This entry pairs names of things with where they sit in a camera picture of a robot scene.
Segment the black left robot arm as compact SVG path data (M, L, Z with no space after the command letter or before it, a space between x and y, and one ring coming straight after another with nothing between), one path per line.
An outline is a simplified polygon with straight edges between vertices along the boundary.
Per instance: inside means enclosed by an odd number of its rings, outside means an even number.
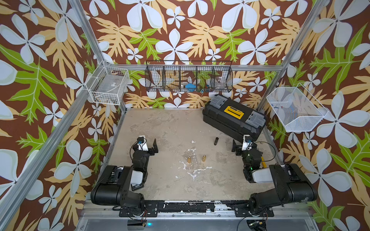
M108 165L91 192L91 202L101 206L125 207L142 213L145 208L144 196L135 193L144 187L148 177L148 164L151 156L159 152L157 141L147 147L147 139L140 136L132 145L131 166Z

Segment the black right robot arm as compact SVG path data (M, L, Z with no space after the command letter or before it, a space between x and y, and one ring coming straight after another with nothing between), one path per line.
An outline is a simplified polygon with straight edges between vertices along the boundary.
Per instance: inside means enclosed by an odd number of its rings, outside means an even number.
M242 158L243 174L249 183L274 184L273 189L251 194L248 204L236 207L236 211L246 210L257 216L275 206L317 200L318 191L296 164L274 164L262 168L263 153L253 142L238 145L233 141L231 151Z

